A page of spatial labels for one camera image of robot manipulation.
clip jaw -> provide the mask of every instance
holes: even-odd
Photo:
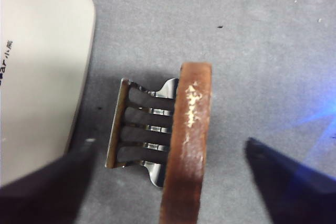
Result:
[[[165,164],[158,164],[149,162],[146,160],[135,160],[130,162],[118,162],[118,151],[122,147],[142,147],[146,149],[151,149],[157,152],[168,152],[169,146],[159,145],[151,143],[151,141],[140,143],[140,142],[129,142],[122,141],[121,130],[124,126],[136,127],[146,131],[159,132],[162,134],[171,134],[171,127],[160,127],[149,124],[133,123],[128,122],[124,119],[124,115],[127,108],[134,108],[144,113],[161,115],[161,116],[173,116],[173,111],[158,109],[158,108],[147,108],[143,107],[129,99],[129,93],[132,88],[137,89],[143,93],[146,93],[154,98],[164,98],[164,99],[175,99],[176,89],[178,85],[178,79],[168,80],[159,91],[149,91],[144,87],[132,82],[128,79],[122,79],[119,89],[119,95],[117,100],[117,107],[113,118],[111,136],[109,147],[107,151],[107,159],[105,163],[106,168],[117,168],[126,167],[130,165],[141,165],[147,168],[151,182],[157,187],[163,187],[164,174],[165,174]]]

worn leather strip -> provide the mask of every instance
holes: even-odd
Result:
[[[197,223],[210,117],[211,65],[186,62],[177,88],[160,224]]]

clip tooth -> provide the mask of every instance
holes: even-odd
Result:
[[[162,109],[155,109],[155,108],[148,108],[148,107],[143,107],[139,104],[136,104],[135,102],[131,102],[129,101],[127,103],[128,107],[149,113],[149,114],[153,114],[153,115],[165,115],[165,116],[173,116],[174,111],[171,110],[162,110]]]
[[[124,126],[140,128],[146,131],[154,131],[154,132],[159,132],[159,133],[164,133],[164,134],[172,134],[171,127],[160,127],[160,126],[155,126],[155,125],[130,123],[130,122],[124,122],[123,124]]]

gray surface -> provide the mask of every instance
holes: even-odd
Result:
[[[78,223],[158,222],[162,192],[145,169],[103,164],[119,80],[158,89],[183,61],[213,64],[198,223],[270,223],[244,159],[249,136],[336,175],[333,129],[323,135],[333,116],[297,123],[336,104],[335,0],[93,1],[96,34],[75,139],[96,137],[100,155]]]

